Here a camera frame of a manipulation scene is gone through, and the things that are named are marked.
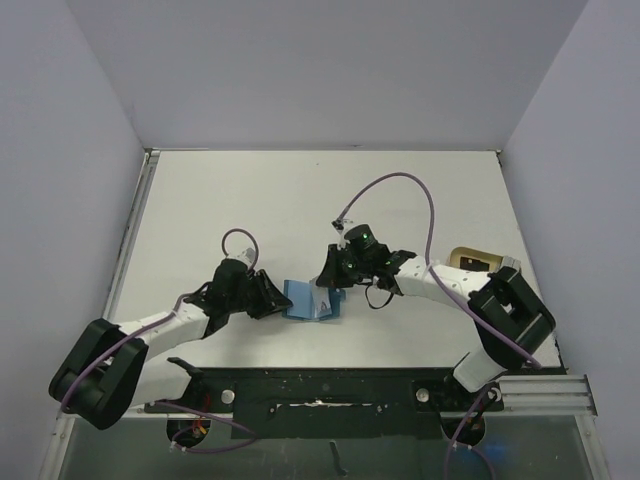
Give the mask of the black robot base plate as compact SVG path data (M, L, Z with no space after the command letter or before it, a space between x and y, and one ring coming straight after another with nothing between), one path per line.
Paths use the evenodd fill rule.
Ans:
M218 416L234 439L311 440L438 439L471 408L503 402L455 385L449 368L204 368L180 399L144 410Z

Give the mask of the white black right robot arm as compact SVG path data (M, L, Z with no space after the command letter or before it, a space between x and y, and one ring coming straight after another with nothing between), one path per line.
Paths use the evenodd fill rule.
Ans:
M448 402L469 408L481 388L508 371L534 362L556 320L522 276L508 265L493 272L435 264L407 250L391 251L367 224L346 230L328 246L318 287L374 286L394 296L425 298L460 308L476 325L481 346L453 367Z

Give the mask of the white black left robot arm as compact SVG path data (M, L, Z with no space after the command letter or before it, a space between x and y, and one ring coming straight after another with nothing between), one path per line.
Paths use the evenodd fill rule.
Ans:
M181 294L167 312L121 324L90 322L54 374L48 393L63 413L77 414L99 430L113 426L131 407L170 400L180 410L200 405L204 387L180 359L166 374L145 365L169 350L203 340L234 314L263 319L292 307L265 270L226 258L211 280Z

